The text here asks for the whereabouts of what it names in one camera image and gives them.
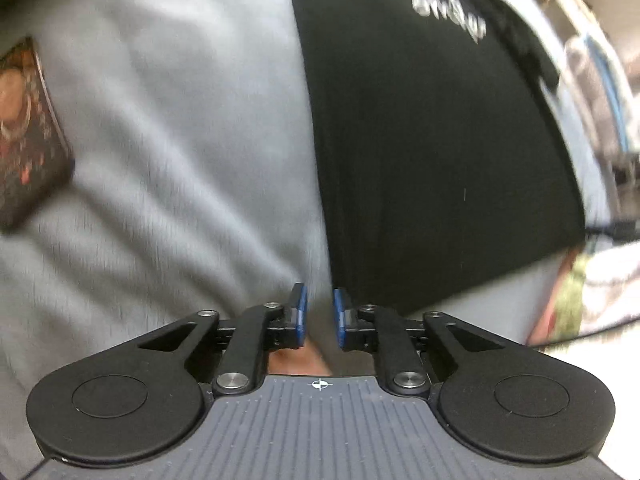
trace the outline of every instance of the crosshair mark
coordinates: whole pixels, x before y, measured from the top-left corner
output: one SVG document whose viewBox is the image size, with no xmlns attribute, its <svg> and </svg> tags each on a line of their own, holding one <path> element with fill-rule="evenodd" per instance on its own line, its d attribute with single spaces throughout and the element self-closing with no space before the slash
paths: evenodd
<svg viewBox="0 0 640 480">
<path fill-rule="evenodd" d="M 331 383 L 328 383 L 324 379 L 317 379 L 317 380 L 313 381 L 312 383 L 307 383 L 307 384 L 308 384 L 308 386 L 313 386 L 316 390 L 324 390 L 325 388 L 328 388 L 329 386 L 333 386 Z"/>
</svg>

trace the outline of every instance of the pivot bolt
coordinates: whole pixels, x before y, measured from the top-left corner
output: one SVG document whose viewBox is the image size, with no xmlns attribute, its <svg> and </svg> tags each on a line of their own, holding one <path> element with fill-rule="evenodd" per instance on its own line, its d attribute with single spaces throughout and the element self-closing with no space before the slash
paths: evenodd
<svg viewBox="0 0 640 480">
<path fill-rule="evenodd" d="M 394 377 L 394 382 L 401 388 L 420 388 L 426 381 L 426 377 L 418 372 L 400 372 Z"/>
<path fill-rule="evenodd" d="M 249 384 L 249 377 L 238 372 L 229 372 L 219 375 L 216 382 L 220 388 L 225 390 L 238 390 Z"/>
</svg>

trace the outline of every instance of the black cable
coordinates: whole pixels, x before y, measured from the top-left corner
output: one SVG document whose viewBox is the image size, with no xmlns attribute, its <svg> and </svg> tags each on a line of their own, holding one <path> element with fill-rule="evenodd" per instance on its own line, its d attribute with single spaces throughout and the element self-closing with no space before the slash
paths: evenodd
<svg viewBox="0 0 640 480">
<path fill-rule="evenodd" d="M 547 343 L 534 345 L 531 348 L 535 348 L 536 350 L 541 350 L 541 349 L 549 348 L 549 347 L 556 346 L 556 345 L 563 345 L 563 344 L 566 344 L 566 343 L 571 343 L 573 341 L 578 341 L 580 339 L 586 339 L 588 337 L 601 335 L 601 334 L 604 334 L 605 332 L 613 332 L 614 330 L 622 328 L 622 327 L 624 327 L 626 325 L 630 325 L 630 324 L 636 323 L 638 321 L 640 321 L 640 316 L 637 316 L 637 317 L 635 317 L 633 319 L 628 319 L 626 321 L 621 321 L 621 322 L 619 322 L 619 323 L 617 323 L 615 325 L 611 325 L 611 326 L 606 327 L 606 328 L 601 328 L 600 330 L 596 330 L 596 332 L 589 332 L 588 334 L 580 334 L 580 335 L 577 335 L 577 336 L 574 336 L 574 337 L 568 337 L 566 339 L 558 339 L 558 340 L 555 340 L 555 341 L 549 341 Z"/>
<path fill-rule="evenodd" d="M 640 240 L 640 220 L 620 220 L 605 226 L 588 226 L 588 235 L 605 235 L 615 242 L 636 242 Z"/>
</svg>

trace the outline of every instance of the blue cable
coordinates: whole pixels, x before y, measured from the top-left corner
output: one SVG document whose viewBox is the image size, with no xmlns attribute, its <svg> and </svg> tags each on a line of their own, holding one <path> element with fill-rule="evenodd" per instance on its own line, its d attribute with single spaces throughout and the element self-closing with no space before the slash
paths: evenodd
<svg viewBox="0 0 640 480">
<path fill-rule="evenodd" d="M 613 116 L 614 126 L 616 127 L 616 133 L 618 134 L 618 142 L 620 143 L 620 149 L 624 153 L 628 153 L 629 145 L 626 138 L 626 124 L 624 114 L 622 113 L 622 106 L 620 105 L 620 97 L 618 96 L 618 90 L 613 82 L 613 77 L 609 69 L 609 63 L 600 51 L 600 48 L 593 41 L 591 36 L 585 36 L 584 44 L 587 46 L 591 59 L 593 59 L 596 69 L 600 74 L 602 85 L 604 86 L 605 94 L 607 95 L 607 101 L 609 102 L 609 108 Z"/>
</svg>

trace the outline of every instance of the black t-shirt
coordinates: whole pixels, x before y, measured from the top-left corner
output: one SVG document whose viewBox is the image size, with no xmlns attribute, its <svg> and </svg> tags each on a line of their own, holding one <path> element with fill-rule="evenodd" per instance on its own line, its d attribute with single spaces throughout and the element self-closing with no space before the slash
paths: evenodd
<svg viewBox="0 0 640 480">
<path fill-rule="evenodd" d="M 504 2 L 293 5 L 335 286 L 410 312 L 584 239 L 558 74 Z"/>
</svg>

